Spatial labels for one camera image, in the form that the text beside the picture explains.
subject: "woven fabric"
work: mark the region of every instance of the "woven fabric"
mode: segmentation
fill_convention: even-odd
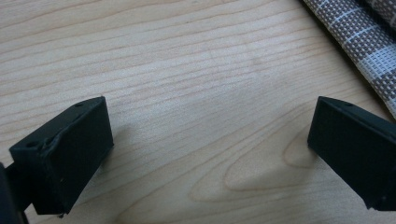
[[[395,0],[365,0],[393,29],[396,29]]]
[[[373,9],[361,5],[359,0],[304,1],[396,118],[396,40],[389,33],[389,26],[373,18],[368,13]]]

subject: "wood grain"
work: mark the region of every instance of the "wood grain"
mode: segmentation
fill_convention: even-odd
[[[115,148],[31,223],[391,223],[306,147],[316,99],[389,113],[299,1],[0,2],[0,161],[104,95]]]

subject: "gray checkered fabric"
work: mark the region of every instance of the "gray checkered fabric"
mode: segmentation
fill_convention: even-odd
[[[389,25],[373,18],[359,0],[304,0],[325,24],[396,118],[396,40]],[[389,23],[394,16],[384,2],[366,0]]]
[[[392,27],[396,29],[395,0],[365,0]]]

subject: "table surface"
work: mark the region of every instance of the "table surface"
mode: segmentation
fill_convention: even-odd
[[[392,223],[306,146],[318,96],[390,119],[290,0],[5,0],[0,161],[104,95],[115,147],[71,213],[31,223]]]

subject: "black rectangular object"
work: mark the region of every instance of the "black rectangular object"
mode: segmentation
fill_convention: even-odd
[[[70,212],[112,147],[106,99],[98,97],[69,107],[10,152],[30,178],[35,210],[48,215]]]
[[[308,145],[367,208],[396,210],[394,124],[350,103],[319,97]]]

